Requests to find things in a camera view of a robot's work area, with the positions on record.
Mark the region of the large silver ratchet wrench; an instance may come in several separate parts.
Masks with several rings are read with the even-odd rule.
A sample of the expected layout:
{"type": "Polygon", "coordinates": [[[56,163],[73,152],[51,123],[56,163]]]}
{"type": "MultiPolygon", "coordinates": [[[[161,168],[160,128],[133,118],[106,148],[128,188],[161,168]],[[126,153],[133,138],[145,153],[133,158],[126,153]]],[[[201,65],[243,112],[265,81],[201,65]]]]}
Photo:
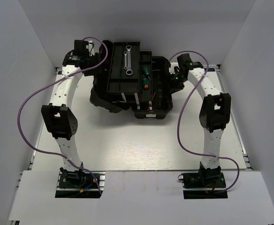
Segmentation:
{"type": "Polygon", "coordinates": [[[126,64],[125,64],[125,70],[126,70],[126,75],[131,76],[133,74],[132,68],[131,68],[131,49],[132,46],[127,45],[126,46],[126,64]]]}

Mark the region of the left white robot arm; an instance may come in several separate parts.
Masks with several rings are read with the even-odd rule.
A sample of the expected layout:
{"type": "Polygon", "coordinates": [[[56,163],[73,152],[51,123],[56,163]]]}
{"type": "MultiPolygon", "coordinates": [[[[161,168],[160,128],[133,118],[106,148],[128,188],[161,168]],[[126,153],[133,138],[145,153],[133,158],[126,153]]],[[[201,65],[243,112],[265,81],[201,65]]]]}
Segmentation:
{"type": "Polygon", "coordinates": [[[49,104],[41,108],[47,131],[52,134],[64,156],[60,171],[75,187],[85,184],[86,175],[76,149],[74,135],[77,132],[78,121],[71,111],[71,106],[78,82],[83,75],[79,71],[95,66],[99,62],[97,59],[91,59],[95,55],[93,48],[92,41],[74,41],[74,49],[65,55],[62,63],[64,80],[57,84],[49,104]],[[79,73],[68,77],[73,72],[79,73]]]}

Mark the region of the small silver ratchet wrench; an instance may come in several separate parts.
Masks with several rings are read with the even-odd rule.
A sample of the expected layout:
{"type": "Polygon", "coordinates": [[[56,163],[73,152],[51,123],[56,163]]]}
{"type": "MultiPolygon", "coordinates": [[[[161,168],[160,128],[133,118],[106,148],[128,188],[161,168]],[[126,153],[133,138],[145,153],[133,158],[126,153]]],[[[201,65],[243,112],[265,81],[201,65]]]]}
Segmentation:
{"type": "Polygon", "coordinates": [[[123,52],[123,55],[124,55],[124,69],[127,70],[128,69],[128,61],[127,61],[128,53],[125,51],[123,52]]]}

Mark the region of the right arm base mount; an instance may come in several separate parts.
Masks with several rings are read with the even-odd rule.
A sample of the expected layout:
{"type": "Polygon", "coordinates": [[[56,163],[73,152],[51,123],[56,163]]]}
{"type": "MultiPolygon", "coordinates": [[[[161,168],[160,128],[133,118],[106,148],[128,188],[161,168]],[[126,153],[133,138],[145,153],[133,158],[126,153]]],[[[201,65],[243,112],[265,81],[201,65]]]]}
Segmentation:
{"type": "Polygon", "coordinates": [[[227,199],[227,185],[221,168],[205,169],[201,167],[197,172],[186,172],[178,175],[183,184],[183,198],[185,200],[227,199]]]}

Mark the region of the black plastic toolbox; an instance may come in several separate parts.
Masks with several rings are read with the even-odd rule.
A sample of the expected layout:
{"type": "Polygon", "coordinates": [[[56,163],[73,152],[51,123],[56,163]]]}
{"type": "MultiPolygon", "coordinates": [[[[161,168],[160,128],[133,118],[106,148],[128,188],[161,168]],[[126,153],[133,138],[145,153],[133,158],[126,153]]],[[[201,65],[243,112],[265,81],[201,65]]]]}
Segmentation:
{"type": "Polygon", "coordinates": [[[138,119],[164,119],[173,109],[169,86],[168,60],[163,56],[153,56],[151,51],[141,51],[139,42],[111,42],[104,40],[104,56],[108,58],[94,74],[90,102],[111,113],[131,109],[138,119]],[[124,55],[126,46],[131,49],[133,74],[126,75],[124,55]],[[145,76],[142,67],[148,67],[151,74],[145,76]],[[143,77],[149,80],[149,89],[142,87],[143,77]]]}

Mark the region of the green screwdriver orange cap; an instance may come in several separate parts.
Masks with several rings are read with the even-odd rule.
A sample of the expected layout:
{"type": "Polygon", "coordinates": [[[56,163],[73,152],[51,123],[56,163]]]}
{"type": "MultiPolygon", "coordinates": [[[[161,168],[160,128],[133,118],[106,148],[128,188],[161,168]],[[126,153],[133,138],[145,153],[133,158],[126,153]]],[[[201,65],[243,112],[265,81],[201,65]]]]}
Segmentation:
{"type": "Polygon", "coordinates": [[[147,77],[143,77],[143,79],[142,79],[142,87],[145,89],[145,90],[147,90],[147,89],[149,89],[149,80],[148,80],[148,78],[147,77]]]}

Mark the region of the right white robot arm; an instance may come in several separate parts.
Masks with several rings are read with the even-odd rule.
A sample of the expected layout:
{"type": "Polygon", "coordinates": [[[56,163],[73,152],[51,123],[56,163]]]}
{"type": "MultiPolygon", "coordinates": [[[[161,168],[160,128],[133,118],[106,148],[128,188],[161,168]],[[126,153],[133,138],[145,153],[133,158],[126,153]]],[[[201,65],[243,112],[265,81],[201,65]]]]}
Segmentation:
{"type": "Polygon", "coordinates": [[[219,162],[221,137],[230,120],[231,96],[217,89],[207,76],[209,68],[204,69],[201,63],[193,62],[190,53],[181,51],[177,57],[179,72],[174,76],[174,84],[189,81],[194,85],[192,92],[197,91],[202,98],[199,122],[204,130],[203,153],[198,170],[199,183],[204,187],[211,186],[221,175],[219,162]]]}

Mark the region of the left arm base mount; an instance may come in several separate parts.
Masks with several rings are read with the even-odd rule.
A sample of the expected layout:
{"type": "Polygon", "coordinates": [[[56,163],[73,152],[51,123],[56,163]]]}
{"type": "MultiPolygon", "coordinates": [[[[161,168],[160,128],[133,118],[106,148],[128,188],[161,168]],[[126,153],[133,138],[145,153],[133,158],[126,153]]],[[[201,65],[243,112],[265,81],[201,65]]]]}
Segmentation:
{"type": "Polygon", "coordinates": [[[105,173],[70,172],[60,168],[55,198],[99,199],[104,190],[105,173]]]}

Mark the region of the green screwdriver dark cap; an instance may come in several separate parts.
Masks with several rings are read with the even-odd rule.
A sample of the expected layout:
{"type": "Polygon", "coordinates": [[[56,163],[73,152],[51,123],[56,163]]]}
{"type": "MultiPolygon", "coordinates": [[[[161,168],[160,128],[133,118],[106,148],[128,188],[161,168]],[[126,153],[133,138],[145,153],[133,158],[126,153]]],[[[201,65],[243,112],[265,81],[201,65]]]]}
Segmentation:
{"type": "Polygon", "coordinates": [[[151,72],[148,67],[142,67],[143,74],[145,76],[150,76],[151,72]]]}

